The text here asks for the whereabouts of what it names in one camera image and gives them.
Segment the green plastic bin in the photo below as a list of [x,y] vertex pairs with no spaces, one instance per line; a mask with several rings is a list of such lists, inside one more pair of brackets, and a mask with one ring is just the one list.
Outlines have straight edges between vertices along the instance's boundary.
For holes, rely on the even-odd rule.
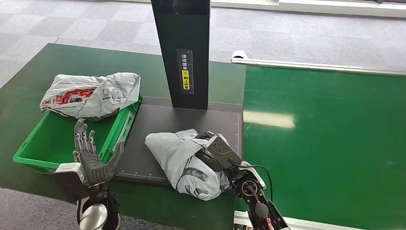
[[[100,121],[86,121],[88,133],[94,130],[96,150],[103,162],[113,155],[117,142],[125,141],[140,107],[138,102],[122,109],[116,116]],[[34,168],[38,173],[53,174],[61,163],[73,161],[73,128],[77,119],[46,112],[13,156],[13,161]]]

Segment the plastic bag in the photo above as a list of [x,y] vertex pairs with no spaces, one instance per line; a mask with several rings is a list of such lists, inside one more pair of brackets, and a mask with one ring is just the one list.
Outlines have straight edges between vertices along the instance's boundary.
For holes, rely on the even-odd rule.
[[140,81],[135,73],[106,77],[59,74],[40,103],[41,112],[85,119],[111,116],[138,101]]
[[202,200],[211,200],[218,197],[229,182],[223,172],[214,172],[195,157],[194,154],[207,143],[204,139],[194,139],[196,135],[194,129],[152,133],[145,138],[145,144],[174,189]]

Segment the black mat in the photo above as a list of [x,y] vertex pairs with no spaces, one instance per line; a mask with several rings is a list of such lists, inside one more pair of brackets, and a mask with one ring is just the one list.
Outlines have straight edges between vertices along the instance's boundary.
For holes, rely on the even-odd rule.
[[173,108],[170,99],[144,97],[115,179],[169,185],[160,165],[145,145],[145,137],[150,133],[191,128],[198,133],[209,130],[223,134],[231,148],[242,157],[242,105],[209,103],[208,110],[184,109]]

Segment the robotic arm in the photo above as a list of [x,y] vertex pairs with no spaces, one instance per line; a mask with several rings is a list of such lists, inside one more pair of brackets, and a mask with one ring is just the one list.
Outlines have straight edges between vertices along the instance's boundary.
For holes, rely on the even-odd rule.
[[87,136],[86,129],[83,119],[79,119],[74,129],[76,162],[60,164],[54,177],[67,199],[77,203],[81,230],[118,230],[121,226],[118,202],[109,181],[124,152],[124,144],[117,143],[114,155],[103,164],[94,145],[94,131]]
[[253,229],[290,230],[276,206],[265,198],[263,190],[266,185],[254,169],[262,166],[242,161],[221,135],[207,131],[196,138],[208,140],[205,148],[197,152],[196,156],[213,170],[226,173],[233,191],[249,207],[248,216]]

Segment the gray carpet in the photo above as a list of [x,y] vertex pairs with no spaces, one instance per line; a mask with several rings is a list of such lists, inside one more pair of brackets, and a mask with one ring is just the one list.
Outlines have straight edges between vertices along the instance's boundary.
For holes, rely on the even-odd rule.
[[[0,230],[79,230],[76,206],[0,188]],[[181,230],[121,215],[123,230]]]
[[[251,58],[406,71],[406,21],[213,8],[210,60]],[[0,0],[0,87],[47,43],[160,54],[150,4]],[[0,189],[0,229],[76,230],[75,206]],[[124,217],[123,229],[173,229]]]

